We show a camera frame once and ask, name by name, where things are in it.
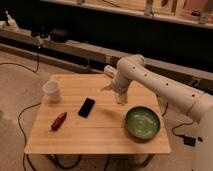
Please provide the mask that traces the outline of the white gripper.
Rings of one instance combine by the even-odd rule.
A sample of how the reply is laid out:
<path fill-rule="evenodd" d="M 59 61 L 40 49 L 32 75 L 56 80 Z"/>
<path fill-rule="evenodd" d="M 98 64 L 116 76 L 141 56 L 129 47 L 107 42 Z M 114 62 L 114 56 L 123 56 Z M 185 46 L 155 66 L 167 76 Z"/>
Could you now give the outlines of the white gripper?
<path fill-rule="evenodd" d="M 129 80 L 121 75 L 116 75 L 112 80 L 112 85 L 107 85 L 101 88 L 101 91 L 114 90 L 119 93 L 119 100 L 122 105 L 127 104 L 127 90 L 129 87 Z"/>

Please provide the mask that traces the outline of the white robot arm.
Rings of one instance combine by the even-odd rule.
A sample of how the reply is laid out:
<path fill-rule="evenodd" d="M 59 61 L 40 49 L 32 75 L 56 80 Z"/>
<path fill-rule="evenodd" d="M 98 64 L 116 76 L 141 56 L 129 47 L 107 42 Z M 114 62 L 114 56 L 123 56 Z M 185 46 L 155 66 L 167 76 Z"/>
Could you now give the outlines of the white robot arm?
<path fill-rule="evenodd" d="M 213 171 L 213 95 L 149 71 L 142 55 L 121 58 L 117 68 L 106 65 L 104 73 L 112 78 L 104 90 L 113 90 L 118 103 L 127 103 L 128 88 L 137 81 L 196 121 L 198 140 L 192 171 Z"/>

